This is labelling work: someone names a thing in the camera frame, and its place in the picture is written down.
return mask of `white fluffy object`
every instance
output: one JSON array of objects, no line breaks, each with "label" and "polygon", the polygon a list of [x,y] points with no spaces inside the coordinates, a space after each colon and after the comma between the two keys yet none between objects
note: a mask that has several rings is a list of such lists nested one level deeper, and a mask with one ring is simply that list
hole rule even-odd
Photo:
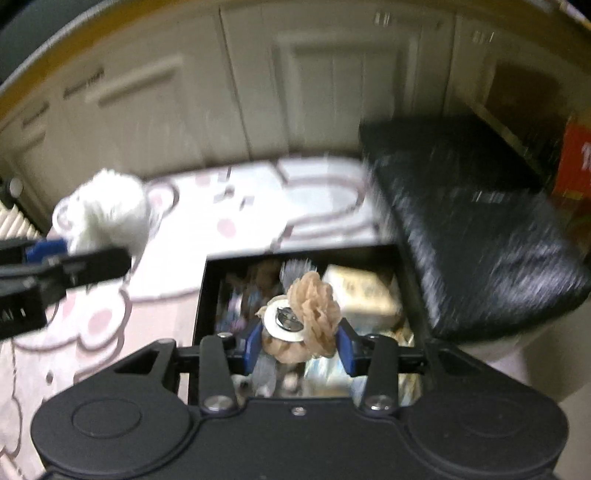
[{"label": "white fluffy object", "polygon": [[142,181],[113,170],[100,171],[53,212],[53,226],[71,254],[125,247],[138,257],[159,221]]}]

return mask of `white cabinet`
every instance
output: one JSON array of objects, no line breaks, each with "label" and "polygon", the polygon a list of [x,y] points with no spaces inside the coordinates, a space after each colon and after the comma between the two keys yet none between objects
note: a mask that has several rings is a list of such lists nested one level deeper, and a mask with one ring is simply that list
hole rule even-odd
[{"label": "white cabinet", "polygon": [[556,79],[564,101],[559,107],[566,113],[591,106],[591,79],[578,67],[515,34],[478,20],[458,17],[446,113],[463,113],[463,99],[486,101],[500,63],[521,66]]},{"label": "white cabinet", "polygon": [[222,10],[254,156],[357,150],[361,120],[442,112],[454,18],[401,4]]},{"label": "white cabinet", "polygon": [[215,14],[109,40],[62,75],[60,95],[95,170],[153,177],[248,159]]},{"label": "white cabinet", "polygon": [[41,93],[0,134],[1,174],[23,180],[22,202],[42,228],[55,204],[85,179],[84,168],[72,162],[72,132],[56,103],[51,93]]},{"label": "white cabinet", "polygon": [[32,216],[48,222],[102,168],[150,178],[249,159],[219,14],[197,7],[105,39],[0,132],[0,174],[23,178]]}]

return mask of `pink and white rug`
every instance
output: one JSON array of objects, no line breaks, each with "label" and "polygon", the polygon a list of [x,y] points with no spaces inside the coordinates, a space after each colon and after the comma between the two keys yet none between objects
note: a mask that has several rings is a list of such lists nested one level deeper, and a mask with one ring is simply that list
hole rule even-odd
[{"label": "pink and white rug", "polygon": [[357,160],[289,158],[154,180],[164,219],[127,282],[68,292],[42,331],[0,343],[0,480],[32,480],[41,403],[158,338],[190,345],[210,254],[389,239]]}]

